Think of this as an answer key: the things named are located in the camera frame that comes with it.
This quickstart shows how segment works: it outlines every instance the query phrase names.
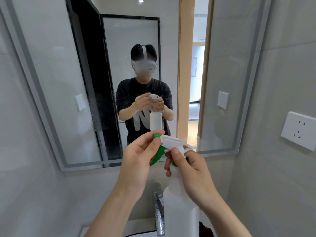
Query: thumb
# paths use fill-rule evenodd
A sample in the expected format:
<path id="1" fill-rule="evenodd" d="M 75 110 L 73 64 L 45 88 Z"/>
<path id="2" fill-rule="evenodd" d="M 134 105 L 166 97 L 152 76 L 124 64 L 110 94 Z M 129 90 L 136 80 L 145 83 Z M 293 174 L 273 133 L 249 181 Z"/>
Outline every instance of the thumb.
<path id="1" fill-rule="evenodd" d="M 172 159 L 177 164 L 178 168 L 180 169 L 182 176 L 184 176 L 184 173 L 191 171 L 192 167 L 187 162 L 185 157 L 181 154 L 181 152 L 178 150 L 178 148 L 172 148 L 171 154 L 172 154 Z"/>
<path id="2" fill-rule="evenodd" d="M 144 150 L 143 153 L 140 154 L 141 158 L 147 159 L 148 162 L 152 159 L 154 155 L 156 155 L 159 147 L 160 147 L 161 139 L 159 137 L 156 137 Z"/>

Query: black t-shirt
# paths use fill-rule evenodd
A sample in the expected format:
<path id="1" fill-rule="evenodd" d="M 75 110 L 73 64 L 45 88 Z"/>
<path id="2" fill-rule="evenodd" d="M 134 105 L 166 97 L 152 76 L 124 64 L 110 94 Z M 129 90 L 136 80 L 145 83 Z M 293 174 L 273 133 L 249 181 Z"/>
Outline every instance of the black t-shirt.
<path id="1" fill-rule="evenodd" d="M 165 105 L 172 110 L 172 95 L 166 83 L 151 79 L 148 84 L 140 84 L 136 78 L 121 81 L 116 91 L 116 107 L 118 113 L 130 107 L 137 96 L 150 92 L 161 96 Z M 138 111 L 131 119 L 125 121 L 128 130 L 127 142 L 131 143 L 141 135 L 150 131 L 149 109 Z M 170 130 L 166 119 L 164 119 L 164 130 L 166 135 L 170 135 Z"/>

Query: light switch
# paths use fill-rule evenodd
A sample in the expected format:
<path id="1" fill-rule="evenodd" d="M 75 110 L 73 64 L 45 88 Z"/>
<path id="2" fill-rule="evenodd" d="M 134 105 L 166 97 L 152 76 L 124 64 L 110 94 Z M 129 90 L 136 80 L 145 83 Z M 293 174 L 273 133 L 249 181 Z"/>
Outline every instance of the light switch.
<path id="1" fill-rule="evenodd" d="M 316 118 L 290 111 L 281 136 L 314 151 L 316 146 Z"/>
<path id="2" fill-rule="evenodd" d="M 227 110 L 228 97 L 229 97 L 229 94 L 228 94 L 228 93 L 225 93 L 225 92 L 220 91 L 220 92 L 218 93 L 217 105 L 218 105 L 219 107 L 222 107 L 223 109 Z"/>
<path id="3" fill-rule="evenodd" d="M 86 107 L 86 103 L 84 101 L 83 95 L 77 95 L 75 96 L 75 101 L 76 101 L 76 106 L 77 106 L 77 111 L 82 111 Z"/>

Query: sleeve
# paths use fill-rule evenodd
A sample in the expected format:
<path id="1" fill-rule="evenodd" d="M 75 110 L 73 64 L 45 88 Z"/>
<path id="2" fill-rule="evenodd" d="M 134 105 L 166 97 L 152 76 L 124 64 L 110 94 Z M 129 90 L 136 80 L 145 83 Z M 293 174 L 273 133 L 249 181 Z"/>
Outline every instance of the sleeve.
<path id="1" fill-rule="evenodd" d="M 116 91 L 116 108 L 118 113 L 121 110 L 124 110 L 130 106 L 130 102 L 128 99 L 128 94 L 122 82 L 118 85 L 118 89 Z"/>
<path id="2" fill-rule="evenodd" d="M 166 107 L 168 107 L 168 109 L 173 110 L 172 107 L 172 94 L 170 91 L 170 88 L 167 86 L 166 83 L 163 83 L 163 101 L 166 105 Z"/>

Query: person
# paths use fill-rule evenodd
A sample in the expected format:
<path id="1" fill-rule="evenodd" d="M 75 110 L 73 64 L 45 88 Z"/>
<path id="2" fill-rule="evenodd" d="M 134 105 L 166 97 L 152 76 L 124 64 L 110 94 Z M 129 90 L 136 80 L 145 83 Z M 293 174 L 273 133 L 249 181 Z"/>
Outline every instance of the person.
<path id="1" fill-rule="evenodd" d="M 157 53 L 155 48 L 148 44 L 146 59 L 156 64 Z M 172 121 L 172 95 L 166 83 L 152 78 L 152 72 L 136 70 L 133 62 L 144 60 L 143 46 L 136 44 L 131 50 L 132 67 L 136 77 L 125 79 L 118 85 L 116 91 L 116 106 L 119 119 L 125 122 L 128 130 L 127 144 L 132 143 L 142 134 L 150 131 L 149 108 L 152 111 L 160 111 L 163 116 L 164 130 L 170 135 L 167 121 Z M 156 94 L 161 98 L 152 99 L 150 94 Z"/>
<path id="2" fill-rule="evenodd" d="M 84 237 L 122 236 L 128 216 L 140 199 L 149 175 L 149 164 L 158 151 L 161 139 L 151 131 L 129 144 L 123 153 L 118 180 L 97 217 Z M 251 237 L 251 234 L 231 211 L 217 192 L 205 159 L 194 151 L 186 152 L 188 161 L 177 148 L 165 163 L 166 175 L 170 177 L 172 159 L 182 173 L 185 191 L 194 203 L 206 214 L 218 237 Z"/>

